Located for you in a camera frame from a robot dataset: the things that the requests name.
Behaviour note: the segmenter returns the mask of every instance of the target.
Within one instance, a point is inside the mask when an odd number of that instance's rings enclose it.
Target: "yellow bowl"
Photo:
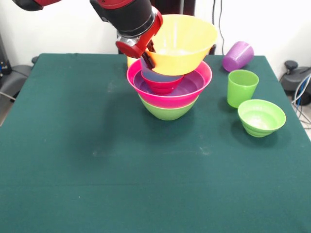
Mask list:
[[[216,28],[188,15],[163,15],[163,25],[152,38],[156,53],[149,52],[154,72],[183,75],[194,71],[217,39]]]
[[[127,67],[129,68],[137,60],[138,59],[136,59],[136,58],[127,57]]]

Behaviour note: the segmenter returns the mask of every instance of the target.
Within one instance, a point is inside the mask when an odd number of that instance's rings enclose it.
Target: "white wall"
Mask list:
[[[212,2],[197,0],[196,16],[211,22]],[[277,76],[288,59],[311,66],[310,9],[310,0],[223,0],[225,53],[244,40],[256,55],[267,56]],[[30,64],[43,52],[117,53],[116,30],[99,19],[88,0],[63,0],[40,12],[0,0],[0,11],[0,33],[13,65]],[[220,36],[218,41],[220,54]]]
[[[88,0],[63,0],[38,12],[0,0],[0,34],[12,65],[31,64],[44,52],[118,52],[116,30],[100,20]]]
[[[196,0],[195,14],[212,22],[212,0]],[[215,21],[218,25],[220,0]],[[255,55],[265,55],[278,78],[286,60],[311,66],[310,0],[223,0],[221,29],[225,53],[239,40],[250,43]],[[221,54],[221,37],[217,54]]]

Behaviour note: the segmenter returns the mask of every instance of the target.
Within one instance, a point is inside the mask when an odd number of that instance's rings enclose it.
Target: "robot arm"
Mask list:
[[[13,0],[27,11],[42,10],[44,6],[60,0]],[[145,52],[155,52],[152,37],[163,24],[161,13],[154,8],[150,0],[90,0],[94,10],[102,21],[111,23],[119,38],[116,45],[125,55],[144,58],[149,68],[155,65]]]

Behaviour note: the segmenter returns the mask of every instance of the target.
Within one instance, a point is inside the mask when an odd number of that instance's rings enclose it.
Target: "stacked bowls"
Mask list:
[[[215,27],[196,17],[164,15],[152,40],[156,53],[150,70],[143,59],[127,71],[127,79],[143,105],[155,117],[175,120],[191,109],[212,79],[203,59],[217,39]]]

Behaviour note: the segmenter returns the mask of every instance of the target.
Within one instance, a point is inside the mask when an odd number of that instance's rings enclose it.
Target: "green cup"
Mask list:
[[[229,73],[228,104],[238,108],[241,103],[250,100],[259,83],[259,77],[248,70],[238,69]]]

